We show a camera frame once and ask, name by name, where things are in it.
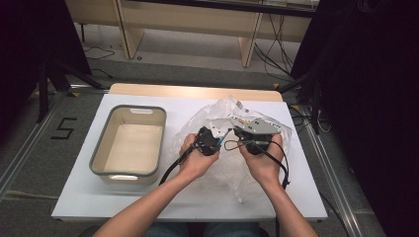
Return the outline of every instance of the floor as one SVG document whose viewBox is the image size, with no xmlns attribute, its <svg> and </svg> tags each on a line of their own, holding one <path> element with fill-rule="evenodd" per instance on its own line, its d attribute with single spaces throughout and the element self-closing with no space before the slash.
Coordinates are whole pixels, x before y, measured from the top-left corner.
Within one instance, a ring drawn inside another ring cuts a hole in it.
<svg viewBox="0 0 419 237">
<path fill-rule="evenodd" d="M 81 36 L 80 26 L 75 25 L 75 27 L 79 36 Z M 95 65 L 95 58 L 101 57 L 101 61 L 141 63 L 141 65 L 161 64 L 172 66 L 187 66 L 197 69 L 219 69 L 234 72 L 267 73 L 267 75 L 270 73 L 273 74 L 273 76 L 280 77 L 280 79 L 276 80 L 276 83 L 272 83 L 272 88 L 276 86 L 274 84 L 281 84 L 283 82 L 285 83 L 288 80 L 283 72 L 269 65 L 266 65 L 266 63 L 255 53 L 253 54 L 250 66 L 248 68 L 244 68 L 241 65 L 240 50 L 237 38 L 149 30 L 145 32 L 144 38 L 139 46 L 135 58 L 126 59 L 122 47 L 120 31 L 118 28 L 87 25 L 84 27 L 84 31 L 85 42 L 82 42 L 82 45 L 86 51 L 86 56 L 91 58 L 91 65 Z M 267 52 L 272 45 L 272 42 L 269 40 L 258 40 L 257 43 L 265 52 Z M 285 42 L 284 45 L 289 57 L 294 59 L 298 51 L 299 43 Z M 277 44 L 275 44 L 269 55 L 275 61 L 279 62 L 280 65 L 285 67 L 285 65 L 281 63 L 283 60 Z M 103 76 L 103 73 L 109 73 L 107 72 L 106 68 L 101 69 L 102 71 L 93 71 L 94 75 Z M 287 102 L 294 103 L 294 95 L 295 92 L 290 92 L 284 95 L 284 98 Z M 31 126 L 28 125 L 28 127 L 21 127 L 20 129 L 30 130 Z M 299 129 L 301 144 L 303 144 L 304 153 L 306 154 L 307 161 L 309 162 L 316 185 L 320 191 L 325 193 L 327 198 L 332 202 L 332 205 L 336 206 L 336 202 L 330 191 L 329 183 L 325 177 L 323 167 L 319 162 L 318 157 L 316 156 L 315 147 L 312 146 L 312 139 L 308 135 L 309 130 L 303 125 L 300 126 Z M 351 204 L 351 207 L 358 218 L 358 223 L 362 233 L 362 235 L 359 236 L 385 236 L 379 226 L 379 223 L 377 222 L 377 219 L 375 218 L 374 212 L 369 207 L 368 201 L 365 199 L 356 178 L 350 174 L 350 172 L 348 172 L 350 167 L 348 166 L 348 163 L 345 161 L 345 159 L 342 158 L 345 155 L 342 154 L 342 151 L 339 148 L 339 144 L 336 142 L 336 137 L 334 137 L 333 131 L 328 133 L 322 132 L 320 136 L 323 140 L 325 149 L 333 154 L 330 162 L 333 168 L 336 169 L 339 180 L 341 181 L 342 188 L 345 194 L 347 194 L 348 202 Z M 11 139 L 19 141 L 23 138 L 11 136 Z M 12 157 L 12 154 L 17 153 L 18 150 L 18 146 L 12 147 L 11 149 L 2 148 L 0 149 L 0 153 L 2 153 L 2 156 L 4 155 L 6 157 Z M 4 169 L 5 166 L 2 165 L 0 171 L 3 172 Z M 39 203 L 37 203 L 37 200 L 34 199 L 26 203 L 24 206 L 19 205 L 19 208 L 30 208 L 30 206 L 36 204 Z M 48 206 L 48 203 L 41 203 L 41 205 Z M 330 214 L 329 218 L 322 221 L 321 223 L 313 222 L 311 223 L 312 226 L 321 236 L 344 236 L 344 228 L 336 217 L 336 213 L 332 211 L 331 207 L 329 207 L 327 203 L 325 203 L 325 206 Z M 13 209 L 17 207 L 14 205 L 8 205 L 3 208 L 6 208 L 6 211 L 8 212 L 13 212 Z M 13 218 L 18 220 L 19 213 L 14 213 Z M 2 233 L 1 219 L 2 218 L 0 217 L 0 233 Z M 16 225 L 16 228 L 19 228 L 19 223 L 15 223 L 14 225 Z M 88 226 L 88 224 L 80 225 L 77 228 L 80 230 L 84 229 L 86 226 Z M 267 229 L 271 236 L 274 236 L 273 222 L 262 222 L 261 226 Z M 76 236 L 76 231 L 73 231 L 74 232 L 71 234 L 69 233 L 68 236 Z"/>
</svg>

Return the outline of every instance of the beige plastic bin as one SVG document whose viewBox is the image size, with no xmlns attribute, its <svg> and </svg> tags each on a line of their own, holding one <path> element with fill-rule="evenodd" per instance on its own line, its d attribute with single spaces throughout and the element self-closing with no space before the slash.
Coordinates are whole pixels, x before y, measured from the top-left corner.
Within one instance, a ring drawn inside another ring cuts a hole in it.
<svg viewBox="0 0 419 237">
<path fill-rule="evenodd" d="M 158 107 L 117 106 L 110 112 L 90 161 L 107 182 L 150 185 L 157 180 L 166 112 Z"/>
</svg>

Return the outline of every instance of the person's right hand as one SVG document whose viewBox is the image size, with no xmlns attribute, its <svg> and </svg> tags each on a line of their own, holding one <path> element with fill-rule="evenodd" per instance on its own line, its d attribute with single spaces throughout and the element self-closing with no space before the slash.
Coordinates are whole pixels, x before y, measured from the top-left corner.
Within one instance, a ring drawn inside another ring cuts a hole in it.
<svg viewBox="0 0 419 237">
<path fill-rule="evenodd" d="M 283 138 L 280 134 L 272 136 L 272 141 L 277 142 L 281 146 L 283 145 Z M 249 167 L 250 173 L 253 178 L 263 187 L 264 185 L 270 185 L 279 182 L 279 175 L 281 167 L 267 157 L 265 154 L 253 155 L 250 154 L 246 146 L 239 142 L 240 153 L 243 155 L 247 166 Z M 272 156 L 278 159 L 280 162 L 284 158 L 284 153 L 277 144 L 271 143 L 267 150 Z"/>
</svg>

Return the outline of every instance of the hand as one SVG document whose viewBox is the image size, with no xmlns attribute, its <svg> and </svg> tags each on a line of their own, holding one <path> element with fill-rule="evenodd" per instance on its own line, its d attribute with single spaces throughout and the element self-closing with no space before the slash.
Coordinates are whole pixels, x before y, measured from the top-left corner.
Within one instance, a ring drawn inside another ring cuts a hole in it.
<svg viewBox="0 0 419 237">
<path fill-rule="evenodd" d="M 277 142 L 280 145 L 283 145 L 283 138 L 280 134 L 275 134 L 272 136 L 272 141 Z M 250 154 L 246 146 L 239 143 L 240 153 L 243 155 L 244 160 L 246 161 L 247 166 L 249 167 L 250 174 L 253 178 L 263 187 L 264 185 L 269 185 L 279 182 L 279 175 L 281 167 L 276 164 L 273 160 L 267 157 L 265 154 L 252 155 Z M 284 158 L 284 153 L 277 144 L 271 143 L 267 150 L 272 156 L 278 159 L 280 162 Z"/>
<path fill-rule="evenodd" d="M 197 135 L 195 133 L 189 134 L 185 138 L 185 142 L 179 151 L 179 155 L 182 155 L 191 144 L 194 143 L 196 138 Z M 206 173 L 210 166 L 218 159 L 218 156 L 219 152 L 216 152 L 211 156 L 205 156 L 199 150 L 194 149 L 181 164 L 179 175 L 185 175 L 187 178 L 195 180 Z"/>
</svg>

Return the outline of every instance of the gray floor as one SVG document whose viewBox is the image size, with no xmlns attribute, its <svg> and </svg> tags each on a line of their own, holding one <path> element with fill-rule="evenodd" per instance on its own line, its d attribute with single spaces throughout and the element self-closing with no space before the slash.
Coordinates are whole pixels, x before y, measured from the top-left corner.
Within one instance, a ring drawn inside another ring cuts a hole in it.
<svg viewBox="0 0 419 237">
<path fill-rule="evenodd" d="M 99 46 L 115 52 L 101 60 L 89 60 L 91 68 L 105 70 L 114 76 L 108 78 L 102 72 L 94 71 L 94 76 L 104 84 L 129 82 L 271 90 L 274 84 L 287 83 L 287 78 L 276 69 L 267 67 L 270 73 L 281 79 L 268 75 L 263 61 L 255 55 L 251 66 L 243 68 L 236 38 L 147 31 L 135 59 L 125 59 L 118 29 L 89 25 L 85 27 L 85 31 L 85 49 Z M 264 50 L 271 46 L 271 42 L 267 40 L 259 40 L 258 44 Z M 290 56 L 294 57 L 299 44 L 287 42 L 286 46 Z M 88 57 L 93 58 L 107 54 L 108 52 L 100 49 L 86 52 Z M 270 55 L 278 61 L 281 60 L 277 50 Z M 286 102 L 294 103 L 295 91 L 283 96 Z M 88 226 L 96 224 L 53 220 L 50 212 L 77 158 L 101 98 L 101 94 L 82 93 L 77 98 L 66 97 L 61 103 L 11 188 L 26 194 L 7 196 L 0 202 L 0 236 L 78 236 Z M 0 147 L 0 174 L 7 169 L 34 127 L 38 115 L 37 105 L 38 98 L 33 95 L 12 124 L 8 142 Z M 67 140 L 51 140 L 52 136 L 60 135 L 56 128 L 62 118 L 77 118 L 70 124 L 74 127 L 74 132 Z M 300 141 L 316 185 L 336 206 L 307 130 L 301 126 L 297 129 L 300 128 Z M 320 137 L 364 236 L 385 236 L 356 177 L 348 171 L 350 167 L 333 129 L 328 133 L 321 132 Z M 325 207 L 330 216 L 319 223 L 312 222 L 314 229 L 320 236 L 345 236 L 335 213 L 327 203 Z M 273 221 L 261 222 L 261 225 L 271 236 L 275 236 Z"/>
</svg>

